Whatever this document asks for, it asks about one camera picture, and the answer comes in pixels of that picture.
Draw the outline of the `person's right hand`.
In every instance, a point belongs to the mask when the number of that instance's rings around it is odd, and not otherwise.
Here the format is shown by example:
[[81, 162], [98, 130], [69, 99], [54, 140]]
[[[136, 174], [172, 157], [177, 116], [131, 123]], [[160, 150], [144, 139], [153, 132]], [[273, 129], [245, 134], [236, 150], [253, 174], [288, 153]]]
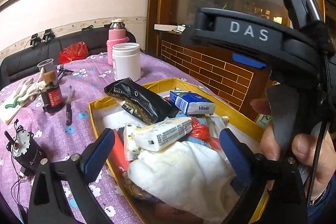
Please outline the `person's right hand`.
[[[270, 107], [267, 99], [254, 99], [250, 102], [252, 108], [259, 114], [270, 115]], [[304, 133], [298, 134], [292, 141], [291, 149], [297, 160], [306, 166], [313, 165], [317, 138]], [[268, 160], [280, 159], [280, 147], [274, 138], [273, 123], [269, 122], [260, 142], [262, 154]], [[323, 139], [313, 191], [310, 198], [311, 204], [318, 204], [326, 197], [327, 186], [335, 173], [335, 149], [329, 134]]]

